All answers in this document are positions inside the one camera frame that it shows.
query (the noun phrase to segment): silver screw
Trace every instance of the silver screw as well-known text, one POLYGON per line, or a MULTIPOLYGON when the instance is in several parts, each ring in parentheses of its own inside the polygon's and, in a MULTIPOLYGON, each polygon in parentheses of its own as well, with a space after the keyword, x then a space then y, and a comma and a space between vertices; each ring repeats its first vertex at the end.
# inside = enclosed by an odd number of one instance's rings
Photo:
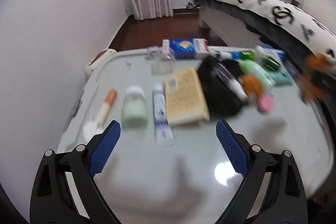
POLYGON ((254 152, 260 152, 261 148, 260 148, 259 145, 253 145, 253 146, 252 146, 252 150, 253 150, 254 152))
POLYGON ((53 153, 53 151, 49 149, 49 150, 47 150, 44 154, 45 154, 47 157, 49 157, 52 153, 53 153))
POLYGON ((78 146, 76 147, 76 150, 77 150, 78 152, 82 152, 84 149, 85 149, 85 145, 83 145, 83 144, 80 144, 80 145, 78 145, 78 146))
POLYGON ((292 152, 289 150, 285 150, 285 156, 290 157, 292 156, 292 152))

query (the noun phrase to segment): black pouch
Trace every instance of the black pouch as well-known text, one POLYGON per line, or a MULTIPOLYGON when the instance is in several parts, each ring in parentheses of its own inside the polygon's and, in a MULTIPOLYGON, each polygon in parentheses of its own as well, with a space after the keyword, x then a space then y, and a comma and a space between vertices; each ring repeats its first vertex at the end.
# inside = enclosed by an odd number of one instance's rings
POLYGON ((229 72, 239 78, 243 72, 235 60, 219 61, 213 56, 208 56, 201 63, 197 70, 199 80, 203 88, 205 99, 210 114, 220 116, 236 115, 242 108, 243 103, 239 98, 223 83, 222 80, 214 73, 214 67, 218 63, 225 66, 229 72))

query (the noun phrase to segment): white lid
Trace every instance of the white lid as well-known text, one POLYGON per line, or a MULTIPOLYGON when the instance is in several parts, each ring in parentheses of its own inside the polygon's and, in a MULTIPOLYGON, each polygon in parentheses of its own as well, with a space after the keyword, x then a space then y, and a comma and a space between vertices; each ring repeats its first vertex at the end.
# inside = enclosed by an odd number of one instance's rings
POLYGON ((243 87, 239 84, 239 82, 236 79, 230 79, 228 83, 228 87, 230 90, 233 91, 234 94, 237 95, 237 97, 242 101, 246 102, 248 99, 248 96, 243 90, 243 87))
POLYGON ((156 83, 156 84, 155 84, 155 87, 154 87, 154 90, 162 91, 162 92, 163 92, 162 85, 159 84, 159 83, 156 83))
POLYGON ((140 87, 139 85, 130 85, 127 89, 126 89, 126 93, 125 95, 130 95, 130 94, 140 94, 142 96, 145 96, 145 93, 143 92, 142 87, 140 87))

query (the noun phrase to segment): toothpaste box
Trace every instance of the toothpaste box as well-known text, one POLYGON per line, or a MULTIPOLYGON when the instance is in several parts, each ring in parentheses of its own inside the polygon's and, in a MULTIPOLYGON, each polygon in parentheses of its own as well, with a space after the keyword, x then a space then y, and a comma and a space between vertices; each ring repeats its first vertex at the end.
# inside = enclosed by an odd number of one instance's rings
POLYGON ((163 39, 162 49, 176 59, 202 59, 209 55, 208 42, 203 38, 163 39))

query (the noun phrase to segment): orange cap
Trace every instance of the orange cap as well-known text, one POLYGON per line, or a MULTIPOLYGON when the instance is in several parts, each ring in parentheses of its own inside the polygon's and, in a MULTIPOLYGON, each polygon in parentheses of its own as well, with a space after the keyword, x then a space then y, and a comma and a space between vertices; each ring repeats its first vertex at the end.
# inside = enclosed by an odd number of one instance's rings
POLYGON ((110 106, 112 106, 114 100, 116 99, 117 97, 117 91, 116 90, 110 90, 109 93, 107 94, 104 102, 109 104, 110 106))

